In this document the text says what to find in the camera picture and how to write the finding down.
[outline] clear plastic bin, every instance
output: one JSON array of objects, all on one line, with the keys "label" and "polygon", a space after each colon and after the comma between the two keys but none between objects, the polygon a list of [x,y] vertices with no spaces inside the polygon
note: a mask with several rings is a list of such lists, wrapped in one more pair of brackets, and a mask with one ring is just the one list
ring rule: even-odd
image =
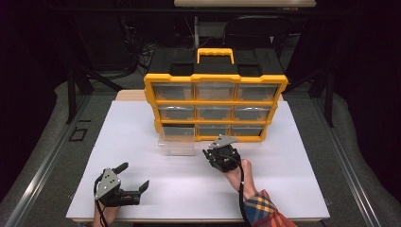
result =
[{"label": "clear plastic bin", "polygon": [[160,118],[162,120],[193,120],[194,106],[193,105],[158,105]]},{"label": "clear plastic bin", "polygon": [[197,132],[200,136],[219,136],[219,135],[227,135],[229,125],[212,125],[212,124],[202,124],[197,125]]},{"label": "clear plastic bin", "polygon": [[195,84],[197,100],[233,100],[235,84],[231,82],[199,82]]},{"label": "clear plastic bin", "polygon": [[156,99],[160,100],[192,100],[192,83],[153,82]]},{"label": "clear plastic bin", "polygon": [[264,125],[232,125],[232,136],[259,136]]},{"label": "clear plastic bin", "polygon": [[266,121],[270,106],[235,106],[234,120]]},{"label": "clear plastic bin", "polygon": [[195,155],[194,127],[162,127],[159,148],[166,155]]},{"label": "clear plastic bin", "polygon": [[272,101],[278,84],[242,83],[238,84],[236,100]]},{"label": "clear plastic bin", "polygon": [[197,105],[196,109],[200,120],[230,120],[233,106]]}]

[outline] chair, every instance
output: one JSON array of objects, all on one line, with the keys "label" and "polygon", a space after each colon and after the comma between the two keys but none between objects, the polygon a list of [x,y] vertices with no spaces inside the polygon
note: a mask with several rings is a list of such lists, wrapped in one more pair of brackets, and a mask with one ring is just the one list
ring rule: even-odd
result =
[{"label": "chair", "polygon": [[274,48],[280,59],[291,30],[291,21],[283,17],[239,16],[227,23],[222,42],[231,48]]}]

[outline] carrying handle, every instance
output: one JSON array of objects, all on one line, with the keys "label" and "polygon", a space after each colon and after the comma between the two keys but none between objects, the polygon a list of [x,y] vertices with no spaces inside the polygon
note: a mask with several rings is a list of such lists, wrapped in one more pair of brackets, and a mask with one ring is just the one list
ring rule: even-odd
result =
[{"label": "carrying handle", "polygon": [[233,49],[230,48],[199,48],[197,63],[201,62],[201,55],[203,56],[230,56],[231,64],[234,64]]}]

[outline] yellow storage organizer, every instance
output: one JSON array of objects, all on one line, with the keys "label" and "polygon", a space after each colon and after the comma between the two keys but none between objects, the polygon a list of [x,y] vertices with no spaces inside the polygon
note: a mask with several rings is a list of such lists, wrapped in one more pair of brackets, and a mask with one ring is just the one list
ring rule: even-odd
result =
[{"label": "yellow storage organizer", "polygon": [[228,48],[156,49],[144,81],[157,132],[194,129],[197,141],[224,134],[241,142],[266,138],[288,84],[273,50]]}]

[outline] plaid shirt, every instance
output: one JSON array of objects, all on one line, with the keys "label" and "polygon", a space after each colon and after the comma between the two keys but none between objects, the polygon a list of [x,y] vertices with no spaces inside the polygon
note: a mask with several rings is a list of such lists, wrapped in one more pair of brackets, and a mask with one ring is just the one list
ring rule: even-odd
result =
[{"label": "plaid shirt", "polygon": [[245,213],[253,227],[295,227],[296,225],[278,212],[266,190],[256,193],[245,202]]}]

